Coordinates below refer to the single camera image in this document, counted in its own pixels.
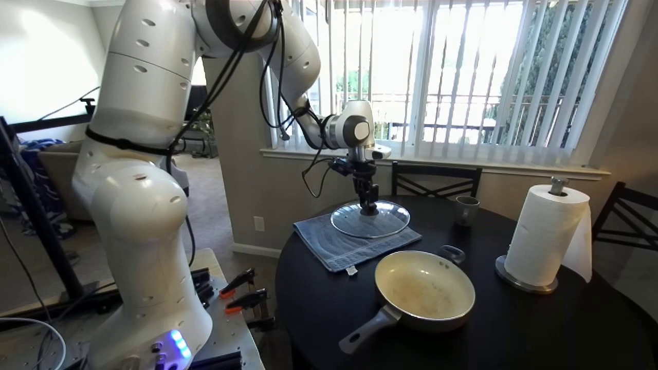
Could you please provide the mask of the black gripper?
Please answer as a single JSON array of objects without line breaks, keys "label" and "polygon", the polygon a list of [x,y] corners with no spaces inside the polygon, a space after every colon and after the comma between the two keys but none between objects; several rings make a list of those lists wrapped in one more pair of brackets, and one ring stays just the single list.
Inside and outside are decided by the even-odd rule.
[{"label": "black gripper", "polygon": [[363,217],[377,215],[378,185],[370,180],[377,174],[372,160],[357,160],[352,155],[337,157],[329,163],[329,169],[348,177],[354,175],[354,188]]}]

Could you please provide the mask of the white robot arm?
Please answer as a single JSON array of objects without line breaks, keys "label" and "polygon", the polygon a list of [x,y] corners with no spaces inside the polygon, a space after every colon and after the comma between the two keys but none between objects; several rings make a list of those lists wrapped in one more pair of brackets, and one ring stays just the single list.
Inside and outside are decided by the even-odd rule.
[{"label": "white robot arm", "polygon": [[256,51],[308,146],[348,149],[361,165],[372,109],[348,103],[324,120],[307,90],[318,50],[277,0],[126,0],[71,188],[100,234],[121,306],[91,341],[91,370],[187,370],[214,322],[182,252],[187,200],[170,175],[200,57]]}]

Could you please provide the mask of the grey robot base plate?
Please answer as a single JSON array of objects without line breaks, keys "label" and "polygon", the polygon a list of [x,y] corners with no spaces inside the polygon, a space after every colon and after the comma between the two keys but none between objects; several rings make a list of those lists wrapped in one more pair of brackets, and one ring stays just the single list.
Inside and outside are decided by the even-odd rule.
[{"label": "grey robot base plate", "polygon": [[121,337],[100,337],[102,329],[119,326],[117,313],[28,322],[2,333],[0,370],[266,370],[244,320],[223,313],[219,291],[226,278],[215,256],[201,250],[193,267],[208,269],[212,286],[210,322],[200,327],[182,320],[156,322],[138,345],[143,320],[121,327]]}]

